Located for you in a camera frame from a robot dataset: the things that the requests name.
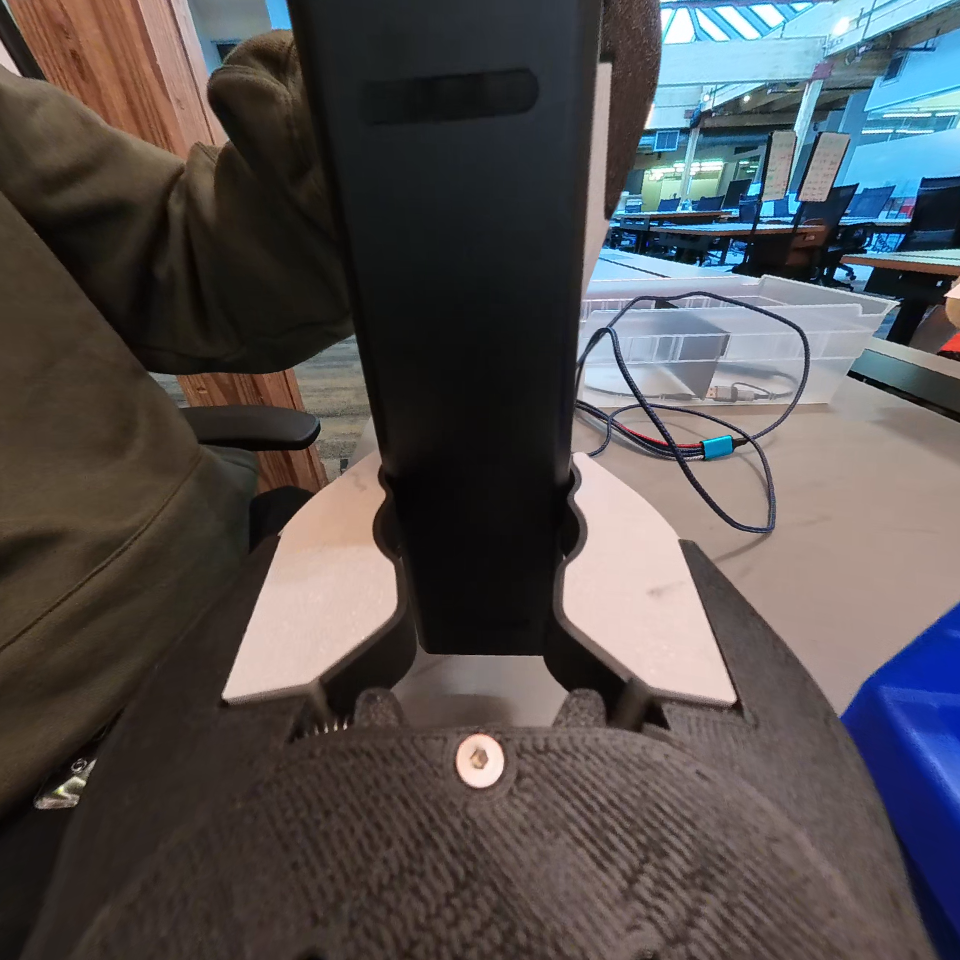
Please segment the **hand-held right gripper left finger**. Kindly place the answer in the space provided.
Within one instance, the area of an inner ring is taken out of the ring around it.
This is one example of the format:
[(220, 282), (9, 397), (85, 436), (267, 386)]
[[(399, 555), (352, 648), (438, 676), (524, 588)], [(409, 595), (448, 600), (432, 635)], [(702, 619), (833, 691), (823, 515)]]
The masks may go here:
[(226, 704), (302, 698), (331, 721), (413, 666), (414, 612), (380, 470), (354, 465), (284, 527), (222, 690)]

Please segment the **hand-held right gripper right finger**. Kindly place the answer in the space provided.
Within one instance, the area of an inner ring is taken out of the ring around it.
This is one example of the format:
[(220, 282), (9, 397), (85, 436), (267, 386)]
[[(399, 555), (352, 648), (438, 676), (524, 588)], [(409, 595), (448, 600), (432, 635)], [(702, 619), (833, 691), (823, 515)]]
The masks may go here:
[(681, 541), (615, 474), (577, 452), (569, 550), (554, 586), (546, 666), (568, 691), (595, 690), (608, 716), (642, 704), (726, 711), (738, 693)]

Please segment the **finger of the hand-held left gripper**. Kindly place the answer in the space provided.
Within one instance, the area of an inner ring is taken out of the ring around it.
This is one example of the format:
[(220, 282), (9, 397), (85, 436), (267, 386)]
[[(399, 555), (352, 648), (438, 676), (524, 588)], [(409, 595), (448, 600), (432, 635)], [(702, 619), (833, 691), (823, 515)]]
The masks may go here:
[(606, 176), (613, 67), (597, 64), (590, 135), (582, 255), (582, 296), (589, 289), (609, 229), (606, 213)]

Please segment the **black panel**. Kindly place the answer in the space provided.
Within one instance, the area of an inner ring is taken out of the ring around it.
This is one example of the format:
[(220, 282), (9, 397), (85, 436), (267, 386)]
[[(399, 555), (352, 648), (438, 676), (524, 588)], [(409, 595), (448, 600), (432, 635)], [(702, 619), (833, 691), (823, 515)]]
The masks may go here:
[(600, 2), (289, 2), (418, 638), (539, 655)]

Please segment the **clear plastic bin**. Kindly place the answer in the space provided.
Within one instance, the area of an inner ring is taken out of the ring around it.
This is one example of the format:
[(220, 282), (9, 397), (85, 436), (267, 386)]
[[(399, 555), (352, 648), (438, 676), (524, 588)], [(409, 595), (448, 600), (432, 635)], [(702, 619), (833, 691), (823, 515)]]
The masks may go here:
[[(663, 398), (649, 361), (663, 299), (729, 334), (706, 398)], [(702, 273), (594, 280), (582, 300), (578, 352), (613, 324), (625, 371), (653, 403), (681, 407), (829, 403), (891, 312), (893, 299), (779, 277)]]

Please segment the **person's left forearm olive sleeve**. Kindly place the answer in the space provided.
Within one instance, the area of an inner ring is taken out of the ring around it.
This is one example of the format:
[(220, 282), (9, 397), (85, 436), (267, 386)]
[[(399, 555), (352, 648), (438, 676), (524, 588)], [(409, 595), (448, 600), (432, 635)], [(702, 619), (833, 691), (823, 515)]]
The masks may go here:
[(292, 31), (242, 42), (207, 96), (228, 141), (181, 159), (2, 70), (2, 321), (56, 296), (178, 376), (271, 374), (353, 333)]

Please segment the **grey desk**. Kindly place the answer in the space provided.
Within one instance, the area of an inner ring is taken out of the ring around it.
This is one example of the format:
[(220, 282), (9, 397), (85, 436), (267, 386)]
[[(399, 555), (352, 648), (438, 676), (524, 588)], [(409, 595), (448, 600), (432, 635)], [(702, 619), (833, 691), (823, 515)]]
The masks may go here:
[[(737, 532), (678, 465), (621, 443), (597, 458), (696, 543), (777, 632), (836, 714), (906, 644), (958, 604), (958, 422), (845, 378), (762, 440), (773, 534)], [(755, 456), (693, 467), (740, 522), (766, 516)], [(546, 725), (565, 690), (541, 659), (417, 654), (394, 688), (418, 726)]]

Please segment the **wooden top office desk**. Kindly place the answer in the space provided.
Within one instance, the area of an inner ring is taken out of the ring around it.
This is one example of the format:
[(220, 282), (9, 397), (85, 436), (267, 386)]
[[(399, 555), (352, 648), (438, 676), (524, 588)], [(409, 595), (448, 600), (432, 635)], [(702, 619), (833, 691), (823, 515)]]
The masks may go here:
[(881, 254), (847, 254), (844, 266), (869, 267), (865, 293), (899, 303), (886, 336), (889, 343), (908, 346), (927, 312), (943, 306), (959, 277), (957, 247)]

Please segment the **clipboard sign on stand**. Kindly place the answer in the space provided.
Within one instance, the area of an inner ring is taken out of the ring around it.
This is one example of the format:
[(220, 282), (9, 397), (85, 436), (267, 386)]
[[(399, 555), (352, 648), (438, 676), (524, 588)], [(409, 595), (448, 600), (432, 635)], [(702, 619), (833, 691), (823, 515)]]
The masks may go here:
[(823, 203), (829, 198), (850, 141), (851, 136), (842, 131), (818, 132), (799, 182), (798, 204)]
[(761, 177), (762, 204), (786, 198), (796, 149), (797, 134), (792, 128), (771, 132)]

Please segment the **grey metal stand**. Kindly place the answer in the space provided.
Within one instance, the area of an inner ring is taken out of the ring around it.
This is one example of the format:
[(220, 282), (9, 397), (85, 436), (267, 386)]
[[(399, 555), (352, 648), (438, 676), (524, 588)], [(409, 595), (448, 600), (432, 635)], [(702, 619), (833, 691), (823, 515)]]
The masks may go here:
[(702, 401), (729, 344), (730, 334), (696, 311), (666, 300), (654, 301), (656, 346), (651, 360), (658, 394), (664, 399)]

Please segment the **black mesh office chair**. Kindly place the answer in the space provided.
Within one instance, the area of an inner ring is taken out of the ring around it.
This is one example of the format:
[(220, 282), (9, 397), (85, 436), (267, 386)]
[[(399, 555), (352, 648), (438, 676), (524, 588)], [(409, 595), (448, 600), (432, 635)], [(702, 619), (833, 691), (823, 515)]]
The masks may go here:
[(786, 231), (758, 227), (732, 272), (810, 282), (857, 192), (858, 184), (834, 186), (826, 200), (802, 204), (797, 222), (791, 222)]
[(899, 254), (959, 247), (959, 176), (923, 177)]

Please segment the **person's olive jacket torso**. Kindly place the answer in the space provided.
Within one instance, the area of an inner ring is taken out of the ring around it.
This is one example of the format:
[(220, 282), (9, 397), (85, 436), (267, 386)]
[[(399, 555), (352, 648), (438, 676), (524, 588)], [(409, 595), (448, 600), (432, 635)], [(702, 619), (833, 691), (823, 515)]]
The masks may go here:
[(179, 409), (2, 199), (2, 813), (118, 714), (248, 552), (256, 460)]

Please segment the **blue plastic bin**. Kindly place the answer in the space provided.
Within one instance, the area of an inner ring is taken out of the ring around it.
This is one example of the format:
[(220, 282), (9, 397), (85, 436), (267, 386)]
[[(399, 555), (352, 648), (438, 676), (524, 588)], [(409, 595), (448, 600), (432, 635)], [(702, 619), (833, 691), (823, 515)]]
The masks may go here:
[(933, 947), (959, 957), (959, 607), (876, 669), (842, 722), (882, 799)]

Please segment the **black desk edge rail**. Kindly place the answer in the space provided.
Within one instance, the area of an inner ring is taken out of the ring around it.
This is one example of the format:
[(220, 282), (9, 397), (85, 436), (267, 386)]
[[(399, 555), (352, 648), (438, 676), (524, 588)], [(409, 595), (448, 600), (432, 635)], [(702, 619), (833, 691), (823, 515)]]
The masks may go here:
[(907, 402), (959, 420), (958, 355), (941, 356), (873, 338), (848, 375)]

